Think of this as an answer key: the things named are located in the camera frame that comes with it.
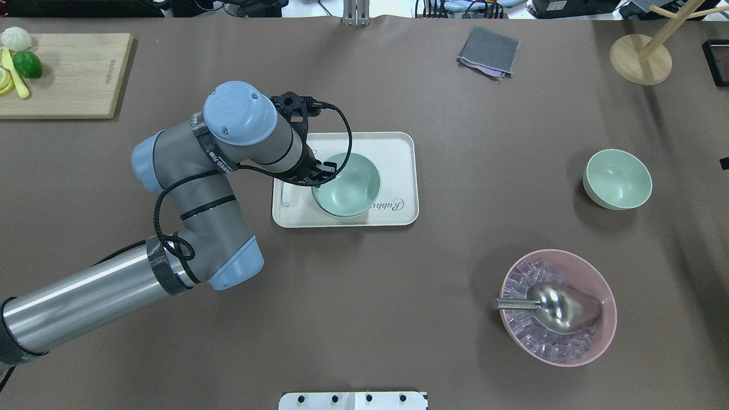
green lime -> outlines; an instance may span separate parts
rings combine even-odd
[[[12,56],[12,65],[17,73],[25,78],[38,78],[43,72],[43,66],[38,56],[30,51],[18,51]]]

blue joint cap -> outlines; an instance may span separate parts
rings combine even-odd
[[[226,290],[251,279],[263,269],[263,255],[256,236],[251,238],[231,257],[212,278],[208,279],[215,290]]]
[[[231,145],[253,145],[271,135],[278,112],[268,97],[247,82],[218,85],[205,100],[203,118],[210,132]]]
[[[162,186],[157,181],[157,175],[155,174],[155,142],[157,142],[157,137],[164,131],[162,130],[145,139],[132,151],[134,174],[148,191],[158,195],[162,193]]]

green bowl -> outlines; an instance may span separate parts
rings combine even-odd
[[[327,159],[338,166],[345,153]],[[380,193],[380,173],[372,161],[354,152],[344,169],[326,184],[312,187],[316,203],[326,212],[339,218],[353,218],[367,211]]]
[[[653,191],[648,168],[621,150],[602,150],[593,155],[585,167],[582,185],[599,206],[615,211],[645,204]]]

pink bowl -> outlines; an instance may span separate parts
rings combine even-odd
[[[499,296],[502,298],[504,297],[506,279],[509,277],[509,273],[511,273],[511,271],[513,271],[522,260],[527,263],[531,263],[540,258],[549,263],[557,269],[560,274],[562,274],[567,287],[579,290],[587,295],[591,295],[601,302],[602,314],[596,323],[595,334],[592,336],[592,348],[579,359],[572,359],[561,363],[551,362],[532,353],[521,343],[521,341],[519,341],[519,339],[516,338],[516,335],[509,327],[504,311],[502,310],[500,313],[504,327],[506,327],[507,332],[509,332],[509,336],[511,336],[511,338],[514,339],[514,341],[521,346],[525,352],[536,357],[542,362],[559,367],[576,367],[579,365],[586,365],[600,357],[600,355],[607,350],[612,338],[615,336],[615,330],[617,329],[617,307],[615,306],[615,298],[612,296],[610,286],[608,286],[607,282],[605,282],[605,278],[600,275],[600,272],[598,272],[597,269],[595,269],[595,267],[588,261],[580,258],[574,253],[563,250],[548,249],[534,251],[522,257],[520,260],[517,260],[507,272]]]

cutting board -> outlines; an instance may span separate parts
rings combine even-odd
[[[117,107],[132,35],[32,34],[29,49],[43,75],[23,79],[31,96],[0,96],[0,119],[111,118]]]

